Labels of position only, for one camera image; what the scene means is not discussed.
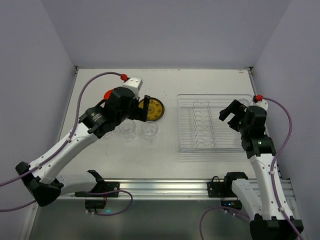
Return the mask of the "clear glass cup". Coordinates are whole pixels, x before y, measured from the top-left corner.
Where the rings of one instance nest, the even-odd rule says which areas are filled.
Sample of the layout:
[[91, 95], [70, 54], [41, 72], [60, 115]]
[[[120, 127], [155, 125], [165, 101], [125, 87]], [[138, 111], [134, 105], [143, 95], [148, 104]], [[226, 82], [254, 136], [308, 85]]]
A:
[[241, 98], [238, 100], [240, 103], [242, 103], [245, 106], [250, 106], [251, 105], [251, 101], [245, 98]]
[[148, 143], [155, 141], [158, 131], [159, 127], [154, 121], [144, 122], [141, 126], [142, 136]]
[[121, 136], [128, 141], [131, 141], [136, 136], [136, 124], [133, 120], [126, 119], [118, 126]]
[[107, 133], [104, 134], [104, 138], [110, 138], [114, 135], [115, 133], [115, 130], [111, 130], [111, 131], [108, 131]]

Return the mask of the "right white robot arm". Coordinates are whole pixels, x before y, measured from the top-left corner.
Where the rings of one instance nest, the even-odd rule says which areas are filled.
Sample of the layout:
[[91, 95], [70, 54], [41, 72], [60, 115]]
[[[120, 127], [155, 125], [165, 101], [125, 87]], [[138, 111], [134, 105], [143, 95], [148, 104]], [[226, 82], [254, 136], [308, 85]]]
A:
[[235, 194], [250, 219], [250, 234], [254, 240], [301, 240], [303, 222], [295, 219], [285, 197], [277, 169], [277, 151], [266, 133], [268, 103], [261, 95], [246, 106], [233, 100], [221, 110], [219, 119], [228, 121], [231, 129], [240, 133], [241, 145], [254, 170], [259, 194], [242, 172], [229, 172], [224, 178], [227, 191]]

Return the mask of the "orange plastic bowl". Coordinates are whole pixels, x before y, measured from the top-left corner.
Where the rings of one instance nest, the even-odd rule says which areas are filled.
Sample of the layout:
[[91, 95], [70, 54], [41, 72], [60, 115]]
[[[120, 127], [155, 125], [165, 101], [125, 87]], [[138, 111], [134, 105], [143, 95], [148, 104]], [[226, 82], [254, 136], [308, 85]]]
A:
[[113, 92], [113, 89], [108, 90], [108, 91], [104, 94], [103, 99], [104, 99], [104, 100], [108, 100], [108, 99], [110, 98], [112, 92]]

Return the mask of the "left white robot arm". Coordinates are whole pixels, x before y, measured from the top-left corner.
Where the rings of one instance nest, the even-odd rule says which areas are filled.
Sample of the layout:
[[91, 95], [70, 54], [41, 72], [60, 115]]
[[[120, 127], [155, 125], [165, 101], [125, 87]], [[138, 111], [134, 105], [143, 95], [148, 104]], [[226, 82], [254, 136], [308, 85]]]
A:
[[124, 120], [147, 121], [150, 96], [145, 95], [143, 107], [129, 88], [114, 88], [108, 99], [88, 108], [75, 120], [75, 127], [43, 156], [31, 163], [20, 162], [15, 170], [39, 206], [53, 203], [59, 196], [83, 192], [98, 194], [107, 185], [95, 171], [80, 175], [61, 175], [62, 169], [81, 151], [113, 131]]

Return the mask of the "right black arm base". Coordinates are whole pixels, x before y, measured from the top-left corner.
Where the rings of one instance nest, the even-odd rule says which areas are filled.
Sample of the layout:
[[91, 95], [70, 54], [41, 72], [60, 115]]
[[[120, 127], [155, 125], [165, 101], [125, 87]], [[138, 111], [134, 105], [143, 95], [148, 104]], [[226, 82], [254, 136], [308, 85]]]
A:
[[227, 172], [223, 180], [217, 175], [207, 184], [207, 193], [209, 198], [219, 198], [222, 207], [230, 207], [236, 210], [242, 209], [242, 203], [232, 192], [232, 182], [237, 179], [248, 180], [244, 172]]

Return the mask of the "yellow patterned plate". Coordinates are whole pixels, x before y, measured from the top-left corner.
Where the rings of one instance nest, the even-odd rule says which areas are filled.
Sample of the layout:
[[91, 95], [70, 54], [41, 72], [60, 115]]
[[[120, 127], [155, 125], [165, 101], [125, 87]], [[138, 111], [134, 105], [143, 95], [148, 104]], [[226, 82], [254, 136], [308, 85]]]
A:
[[165, 113], [164, 104], [155, 97], [150, 97], [148, 105], [148, 113], [144, 110], [144, 99], [140, 100], [138, 107], [142, 109], [140, 118], [142, 120], [155, 122], [159, 120]]

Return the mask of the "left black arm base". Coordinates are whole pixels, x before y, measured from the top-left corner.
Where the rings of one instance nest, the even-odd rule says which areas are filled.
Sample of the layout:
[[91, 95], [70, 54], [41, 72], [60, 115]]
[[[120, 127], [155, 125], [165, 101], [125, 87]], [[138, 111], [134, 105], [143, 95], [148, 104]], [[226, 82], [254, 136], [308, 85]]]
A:
[[[120, 189], [120, 183], [118, 181], [105, 181], [99, 173], [95, 170], [88, 170], [96, 181], [94, 188], [89, 193], [105, 193], [116, 191]], [[97, 213], [97, 210], [104, 209], [107, 204], [107, 197], [117, 198], [119, 196], [118, 192], [110, 193], [108, 195], [96, 195], [95, 197], [103, 198], [103, 200], [85, 200], [84, 207], [90, 212]]]

